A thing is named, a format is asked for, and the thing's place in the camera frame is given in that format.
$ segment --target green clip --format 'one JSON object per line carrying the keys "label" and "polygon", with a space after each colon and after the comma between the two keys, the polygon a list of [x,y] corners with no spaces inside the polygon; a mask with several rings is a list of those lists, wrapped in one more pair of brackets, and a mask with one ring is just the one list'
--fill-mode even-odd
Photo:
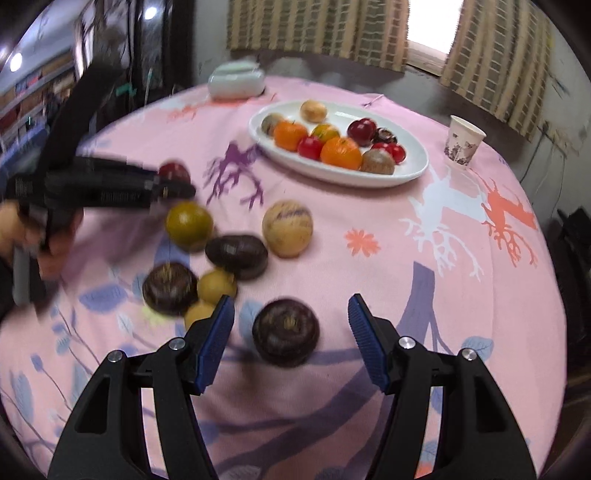
{"label": "green clip", "polygon": [[120,87],[117,87],[115,89],[115,96],[121,96],[123,95],[125,92],[129,93],[130,97],[135,96],[136,92],[138,91],[137,88],[132,88],[130,83],[126,83],[125,85],[121,85]]}

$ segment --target orange deer print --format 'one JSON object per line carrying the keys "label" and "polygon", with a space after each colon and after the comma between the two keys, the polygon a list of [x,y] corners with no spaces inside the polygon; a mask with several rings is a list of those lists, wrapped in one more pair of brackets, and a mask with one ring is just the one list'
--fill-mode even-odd
{"label": "orange deer print", "polygon": [[538,264],[538,258],[536,257],[534,251],[531,249],[525,238],[513,230],[513,227],[507,222],[505,218],[505,214],[508,213],[524,225],[537,230],[538,226],[535,221],[534,212],[527,212],[524,209],[523,203],[515,194],[513,195],[515,195],[515,198],[517,198],[517,203],[513,203],[512,201],[503,197],[499,192],[494,180],[491,179],[491,182],[495,188],[491,189],[489,184],[487,184],[487,182],[485,182],[484,179],[478,175],[478,173],[476,173],[476,175],[482,180],[482,183],[484,183],[486,189],[488,190],[488,195],[486,197],[488,205],[483,203],[482,207],[484,208],[489,219],[485,222],[482,222],[482,224],[488,225],[489,236],[496,240],[499,250],[502,250],[503,243],[506,245],[509,258],[511,259],[514,267],[516,267],[521,260],[521,247],[517,242],[517,239],[519,239],[523,246],[525,246],[525,248],[530,253],[530,265],[536,266]]}

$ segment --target yellowish green fruit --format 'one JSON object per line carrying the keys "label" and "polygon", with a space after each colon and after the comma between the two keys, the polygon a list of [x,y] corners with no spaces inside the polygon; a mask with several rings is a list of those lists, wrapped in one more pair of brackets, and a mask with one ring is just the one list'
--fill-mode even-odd
{"label": "yellowish green fruit", "polygon": [[181,202],[169,211],[166,231],[172,242],[183,250],[201,250],[213,234],[213,219],[197,203]]}
{"label": "yellowish green fruit", "polygon": [[223,270],[212,270],[202,276],[197,283],[199,300],[211,305],[217,305],[224,295],[234,299],[237,293],[238,286],[234,275]]}
{"label": "yellowish green fruit", "polygon": [[191,308],[188,309],[187,313],[185,314],[185,328],[189,330],[191,325],[199,320],[208,319],[215,310],[215,305],[210,305],[209,303],[200,300],[196,304],[192,305]]}

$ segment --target white deer print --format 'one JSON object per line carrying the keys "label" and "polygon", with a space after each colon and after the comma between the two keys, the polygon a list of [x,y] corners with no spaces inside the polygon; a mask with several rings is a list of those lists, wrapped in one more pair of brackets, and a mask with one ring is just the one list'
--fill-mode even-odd
{"label": "white deer print", "polygon": [[419,252],[423,251],[425,242],[431,243],[433,255],[437,262],[437,271],[441,276],[443,276],[444,269],[451,270],[455,267],[454,262],[457,260],[457,254],[452,247],[452,240],[455,240],[472,260],[473,270],[470,276],[480,280],[480,275],[484,271],[478,264],[476,257],[470,252],[463,240],[451,233],[449,227],[441,222],[441,216],[443,209],[446,207],[482,223],[486,221],[486,213],[482,207],[482,204],[486,203],[486,194],[482,191],[478,183],[465,173],[459,174],[467,178],[478,188],[478,196],[470,197],[459,190],[452,189],[450,187],[452,171],[450,167],[446,168],[447,175],[440,179],[435,170],[429,167],[429,171],[433,177],[433,183],[429,184],[423,190],[422,203],[415,197],[408,197],[417,214],[418,222],[410,218],[403,218],[400,221],[408,223],[406,235],[411,235],[416,231],[413,239],[417,241]]}

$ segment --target person's hand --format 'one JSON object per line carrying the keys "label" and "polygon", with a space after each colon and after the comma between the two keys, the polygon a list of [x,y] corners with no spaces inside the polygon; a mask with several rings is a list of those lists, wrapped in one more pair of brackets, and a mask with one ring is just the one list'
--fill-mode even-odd
{"label": "person's hand", "polygon": [[[74,217],[70,229],[52,235],[49,240],[49,252],[39,252],[39,273],[43,280],[51,280],[60,276],[66,264],[68,254],[74,243],[74,236],[82,223],[83,212]],[[41,242],[41,229],[23,220],[18,214],[15,202],[0,204],[0,257],[12,265],[12,252],[15,245],[34,247]]]}

